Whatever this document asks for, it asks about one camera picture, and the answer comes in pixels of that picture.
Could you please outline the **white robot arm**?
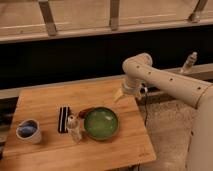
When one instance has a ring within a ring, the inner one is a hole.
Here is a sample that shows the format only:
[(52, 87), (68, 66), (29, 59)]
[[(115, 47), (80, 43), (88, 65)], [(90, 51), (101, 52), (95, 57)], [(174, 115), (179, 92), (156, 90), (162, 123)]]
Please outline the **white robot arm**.
[(168, 95), (197, 110), (186, 159), (187, 171), (213, 171), (213, 83), (156, 69), (148, 53), (127, 58), (122, 69), (124, 81), (114, 96), (141, 98), (142, 82), (154, 85)]

